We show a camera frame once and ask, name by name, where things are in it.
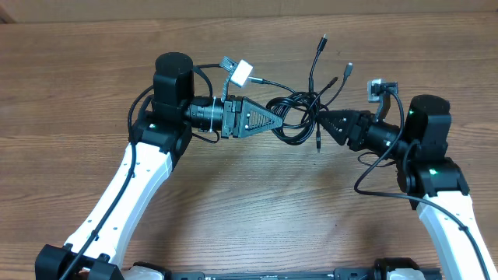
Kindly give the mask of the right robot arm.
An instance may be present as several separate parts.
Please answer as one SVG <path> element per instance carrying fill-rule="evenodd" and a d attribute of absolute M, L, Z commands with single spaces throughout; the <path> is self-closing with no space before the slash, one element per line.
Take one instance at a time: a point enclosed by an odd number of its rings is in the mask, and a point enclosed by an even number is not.
<path fill-rule="evenodd" d="M 434 95 L 412 98 L 401 126 L 369 111 L 330 110 L 317 119 L 339 145 L 391 159 L 401 191 L 418 214 L 448 279 L 495 279 L 497 270 L 477 222 L 461 168 L 446 155 L 450 104 Z"/>

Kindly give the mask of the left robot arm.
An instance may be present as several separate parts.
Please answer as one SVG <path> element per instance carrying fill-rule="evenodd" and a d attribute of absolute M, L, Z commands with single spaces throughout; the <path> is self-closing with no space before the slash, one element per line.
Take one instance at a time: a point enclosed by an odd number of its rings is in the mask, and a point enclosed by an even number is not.
<path fill-rule="evenodd" d="M 246 138 L 281 128 L 283 120 L 247 97 L 196 96 L 202 68 L 180 52 L 160 55 L 153 84 L 128 112 L 128 146 L 113 180 L 86 221 L 62 247 L 45 245 L 35 261 L 38 279 L 168 279 L 164 268 L 122 267 L 133 232 L 159 187 L 174 171 L 193 129 L 217 138 Z"/>

